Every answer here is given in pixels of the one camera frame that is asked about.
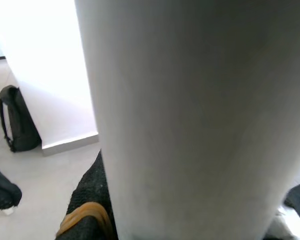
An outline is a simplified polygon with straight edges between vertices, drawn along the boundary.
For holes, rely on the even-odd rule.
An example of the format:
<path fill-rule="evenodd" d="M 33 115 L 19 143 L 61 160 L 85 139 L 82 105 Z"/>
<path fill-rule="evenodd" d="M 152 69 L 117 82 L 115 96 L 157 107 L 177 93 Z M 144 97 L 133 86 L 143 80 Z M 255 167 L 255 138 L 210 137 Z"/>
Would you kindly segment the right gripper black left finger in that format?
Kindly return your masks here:
<path fill-rule="evenodd" d="M 55 240 L 118 240 L 101 151 L 72 192 L 66 214 L 71 214 L 86 203 L 98 203 L 104 207 L 111 222 L 111 235 L 106 234 L 95 216 L 87 215 L 63 233 L 57 234 Z"/>

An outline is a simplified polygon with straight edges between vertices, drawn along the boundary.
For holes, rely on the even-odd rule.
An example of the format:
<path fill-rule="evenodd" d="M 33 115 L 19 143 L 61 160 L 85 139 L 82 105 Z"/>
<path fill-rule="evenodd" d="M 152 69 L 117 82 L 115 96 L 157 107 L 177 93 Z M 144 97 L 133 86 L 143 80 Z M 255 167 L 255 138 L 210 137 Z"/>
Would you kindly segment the white plastic table leg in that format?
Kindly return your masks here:
<path fill-rule="evenodd" d="M 300 0 L 75 0 L 119 240 L 262 240 L 300 170 Z"/>

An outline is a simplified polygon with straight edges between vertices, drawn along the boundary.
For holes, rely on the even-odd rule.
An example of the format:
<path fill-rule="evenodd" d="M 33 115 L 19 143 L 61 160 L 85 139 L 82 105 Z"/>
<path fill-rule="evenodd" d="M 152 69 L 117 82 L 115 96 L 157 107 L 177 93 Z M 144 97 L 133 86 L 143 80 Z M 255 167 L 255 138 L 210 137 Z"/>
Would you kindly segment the black backpack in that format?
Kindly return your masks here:
<path fill-rule="evenodd" d="M 11 137 L 8 136 L 4 107 L 7 108 Z M 0 91 L 0 121 L 4 139 L 11 152 L 25 152 L 38 147 L 41 137 L 18 87 L 8 85 Z"/>

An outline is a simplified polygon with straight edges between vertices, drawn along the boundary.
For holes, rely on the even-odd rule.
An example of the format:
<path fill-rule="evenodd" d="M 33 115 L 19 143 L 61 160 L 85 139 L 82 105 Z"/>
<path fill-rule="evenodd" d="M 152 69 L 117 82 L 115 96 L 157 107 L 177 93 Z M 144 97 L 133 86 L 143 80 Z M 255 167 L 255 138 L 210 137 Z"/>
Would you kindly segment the orange rubber band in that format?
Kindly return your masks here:
<path fill-rule="evenodd" d="M 55 236 L 61 236 L 85 217 L 94 217 L 103 231 L 106 240 L 115 240 L 113 226 L 106 209 L 101 204 L 92 201 L 82 204 L 67 214 L 63 218 Z"/>

